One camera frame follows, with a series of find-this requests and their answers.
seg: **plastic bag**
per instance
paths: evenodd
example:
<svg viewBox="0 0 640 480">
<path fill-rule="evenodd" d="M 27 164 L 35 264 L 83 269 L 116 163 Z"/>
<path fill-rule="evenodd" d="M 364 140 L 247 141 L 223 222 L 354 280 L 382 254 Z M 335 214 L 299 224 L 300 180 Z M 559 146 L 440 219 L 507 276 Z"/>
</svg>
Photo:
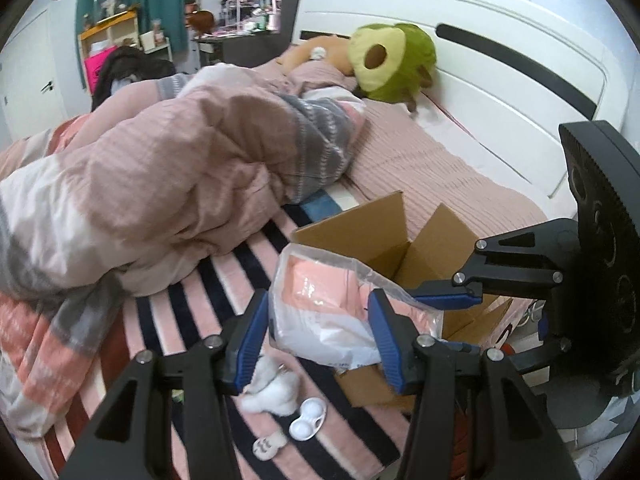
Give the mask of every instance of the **plastic bag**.
<svg viewBox="0 0 640 480">
<path fill-rule="evenodd" d="M 380 362 L 367 300 L 382 288 L 393 309 L 420 333 L 440 337 L 443 314 L 413 300 L 399 285 L 353 258 L 289 244 L 269 291 L 270 337 L 275 348 L 334 368 Z"/>
</svg>

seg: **cardboard box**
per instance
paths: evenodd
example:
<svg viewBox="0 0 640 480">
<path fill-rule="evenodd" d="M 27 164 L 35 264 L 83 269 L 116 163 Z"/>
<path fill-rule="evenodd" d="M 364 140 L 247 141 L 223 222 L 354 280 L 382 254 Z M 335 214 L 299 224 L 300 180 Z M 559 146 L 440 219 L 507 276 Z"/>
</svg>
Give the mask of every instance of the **cardboard box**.
<svg viewBox="0 0 640 480">
<path fill-rule="evenodd" d="M 472 253 L 476 240 L 478 236 L 441 204 L 410 242 L 400 191 L 300 228 L 292 235 L 295 243 L 356 258 L 404 288 L 415 288 L 426 280 L 450 279 Z M 481 304 L 470 309 L 446 312 L 443 338 L 484 342 L 511 304 L 511 300 L 492 304 L 496 299 L 485 295 Z M 378 366 L 348 370 L 337 376 L 337 381 L 352 406 L 412 408 L 412 398 L 396 396 Z"/>
</svg>

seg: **white headboard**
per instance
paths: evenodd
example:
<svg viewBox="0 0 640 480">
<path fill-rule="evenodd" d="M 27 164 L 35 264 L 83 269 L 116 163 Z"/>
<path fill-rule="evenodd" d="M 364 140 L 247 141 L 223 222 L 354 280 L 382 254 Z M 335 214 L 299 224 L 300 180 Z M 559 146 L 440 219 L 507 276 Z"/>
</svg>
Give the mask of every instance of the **white headboard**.
<svg viewBox="0 0 640 480">
<path fill-rule="evenodd" d="M 397 22 L 436 44 L 429 97 L 550 200 L 574 204 L 558 125 L 622 127 L 628 89 L 613 54 L 527 0 L 300 0 L 292 42 Z"/>
</svg>

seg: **plush pillow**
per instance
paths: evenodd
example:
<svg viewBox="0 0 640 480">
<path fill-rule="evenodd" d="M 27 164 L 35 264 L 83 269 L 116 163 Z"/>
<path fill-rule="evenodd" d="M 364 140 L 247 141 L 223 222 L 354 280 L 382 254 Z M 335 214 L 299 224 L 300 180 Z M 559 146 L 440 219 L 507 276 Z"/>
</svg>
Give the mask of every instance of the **plush pillow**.
<svg viewBox="0 0 640 480">
<path fill-rule="evenodd" d="M 293 69 L 309 61 L 311 51 L 316 47 L 325 50 L 324 62 L 335 66 L 344 75 L 353 75 L 353 66 L 348 56 L 349 40 L 338 36 L 316 36 L 306 40 L 282 54 L 276 62 L 282 65 L 282 71 L 289 74 Z"/>
</svg>

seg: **door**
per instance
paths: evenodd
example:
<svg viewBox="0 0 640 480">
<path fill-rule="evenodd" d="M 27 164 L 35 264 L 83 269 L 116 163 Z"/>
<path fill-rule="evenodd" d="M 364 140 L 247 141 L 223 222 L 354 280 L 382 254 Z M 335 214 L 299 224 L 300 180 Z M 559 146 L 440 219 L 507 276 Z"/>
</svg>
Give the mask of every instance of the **door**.
<svg viewBox="0 0 640 480">
<path fill-rule="evenodd" d="M 54 128 L 65 120 L 46 10 L 4 46 L 0 63 L 0 106 L 13 140 Z"/>
</svg>

